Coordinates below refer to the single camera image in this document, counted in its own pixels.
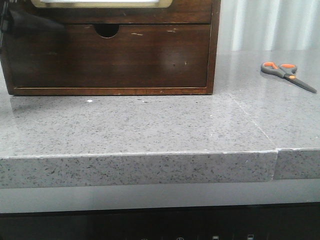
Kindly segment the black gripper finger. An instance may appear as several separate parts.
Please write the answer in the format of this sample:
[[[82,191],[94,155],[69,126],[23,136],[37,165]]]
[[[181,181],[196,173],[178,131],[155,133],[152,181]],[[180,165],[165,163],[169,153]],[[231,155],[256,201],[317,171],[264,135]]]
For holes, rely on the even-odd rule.
[[[27,13],[9,0],[0,1],[0,35],[15,38],[37,33],[63,33],[65,26],[53,20]]]

